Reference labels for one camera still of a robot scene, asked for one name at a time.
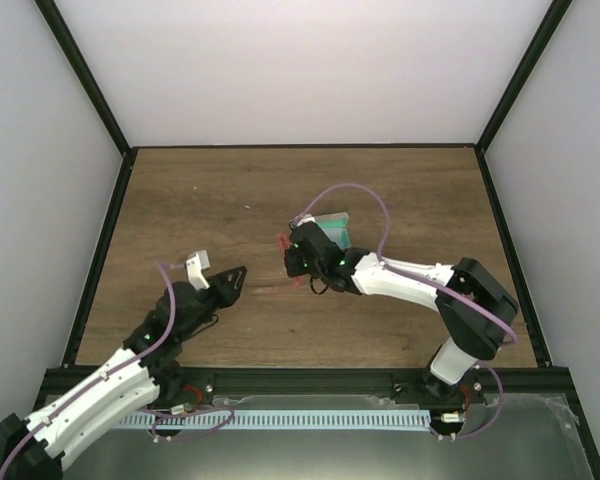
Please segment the white cable tray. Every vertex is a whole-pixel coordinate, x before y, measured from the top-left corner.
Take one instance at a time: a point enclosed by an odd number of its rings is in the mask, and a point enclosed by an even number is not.
[[[164,420],[157,429],[177,427],[205,430],[226,420],[229,412],[211,412],[195,417]],[[153,415],[136,412],[114,428],[146,430]],[[236,410],[223,430],[394,430],[429,431],[428,410]]]

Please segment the red wire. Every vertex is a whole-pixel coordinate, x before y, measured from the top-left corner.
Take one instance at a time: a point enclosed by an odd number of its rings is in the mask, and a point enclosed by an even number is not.
[[[464,401],[465,401],[465,407],[464,407],[464,415],[465,415],[465,420],[467,418],[469,418],[469,405],[471,404],[471,396],[469,395],[469,389],[467,387],[465,387],[464,385],[460,385],[460,387],[458,387],[460,389],[460,391],[462,393],[464,393]]]

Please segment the wooden tabletop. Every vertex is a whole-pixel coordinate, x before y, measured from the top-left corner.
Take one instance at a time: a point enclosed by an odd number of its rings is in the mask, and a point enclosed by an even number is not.
[[[388,297],[293,288],[276,234],[324,188],[359,182],[391,213],[385,254],[416,263],[478,259],[513,283],[471,149],[206,148],[139,152],[78,354],[100,364],[138,326],[164,284],[156,259],[206,249],[209,273],[249,269],[242,297],[185,345],[189,366],[417,367],[445,341],[439,315]],[[360,190],[325,197],[313,214],[348,212],[354,246],[375,249],[384,217]],[[173,274],[184,280],[183,271]],[[520,343],[497,366],[535,366],[522,317]]]

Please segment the reflective surface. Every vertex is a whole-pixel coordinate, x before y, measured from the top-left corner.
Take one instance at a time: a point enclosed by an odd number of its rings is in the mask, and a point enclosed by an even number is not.
[[[472,407],[475,417],[483,407]],[[582,479],[592,478],[560,399],[509,396],[483,435],[455,443],[426,433],[225,431],[154,444],[144,431],[111,431],[66,480]]]

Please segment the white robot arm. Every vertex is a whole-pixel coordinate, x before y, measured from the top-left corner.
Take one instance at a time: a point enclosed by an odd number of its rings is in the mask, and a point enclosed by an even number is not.
[[[238,300],[247,273],[238,267],[205,278],[203,252],[192,255],[186,267],[189,283],[171,285],[104,365],[25,419],[11,414],[0,423],[1,480],[60,480],[89,445],[128,414],[180,391],[182,371],[175,359],[182,343],[214,321],[218,309]]]
[[[429,382],[430,390],[436,396],[443,395],[445,385],[456,385],[479,360],[493,359],[506,333],[511,332],[517,302],[473,259],[463,258],[453,266],[381,260],[368,250],[341,250],[311,220],[292,228],[290,240],[292,245],[285,252],[287,274],[310,275],[312,289],[314,279],[319,279],[326,285],[325,291],[331,288],[357,295],[386,295],[440,313],[450,338],[428,366],[434,379]],[[459,301],[463,298],[458,297],[465,296],[472,300]],[[487,320],[476,308],[497,317],[507,330]]]

